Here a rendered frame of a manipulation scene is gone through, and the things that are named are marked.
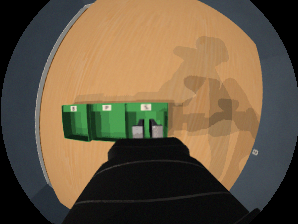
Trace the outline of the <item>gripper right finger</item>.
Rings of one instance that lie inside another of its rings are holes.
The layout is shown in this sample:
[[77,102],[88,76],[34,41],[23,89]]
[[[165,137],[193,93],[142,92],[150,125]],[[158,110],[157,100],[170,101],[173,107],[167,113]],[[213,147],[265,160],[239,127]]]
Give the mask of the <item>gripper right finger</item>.
[[163,126],[158,125],[154,119],[149,119],[149,133],[152,138],[163,138]]

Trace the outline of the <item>green three-compartment tray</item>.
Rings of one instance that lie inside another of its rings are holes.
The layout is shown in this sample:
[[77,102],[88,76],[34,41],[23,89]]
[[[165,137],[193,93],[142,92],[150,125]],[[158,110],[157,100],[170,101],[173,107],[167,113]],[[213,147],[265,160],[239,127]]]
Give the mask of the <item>green three-compartment tray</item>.
[[144,138],[150,138],[149,119],[163,125],[168,137],[168,103],[102,103],[61,105],[65,139],[116,142],[133,138],[132,126],[144,119]]

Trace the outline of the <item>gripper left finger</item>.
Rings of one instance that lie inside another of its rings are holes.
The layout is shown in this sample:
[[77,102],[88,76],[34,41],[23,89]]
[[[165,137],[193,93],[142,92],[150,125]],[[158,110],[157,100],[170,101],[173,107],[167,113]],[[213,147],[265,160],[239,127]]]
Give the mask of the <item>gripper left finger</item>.
[[139,119],[137,125],[132,126],[133,138],[144,138],[144,119]]

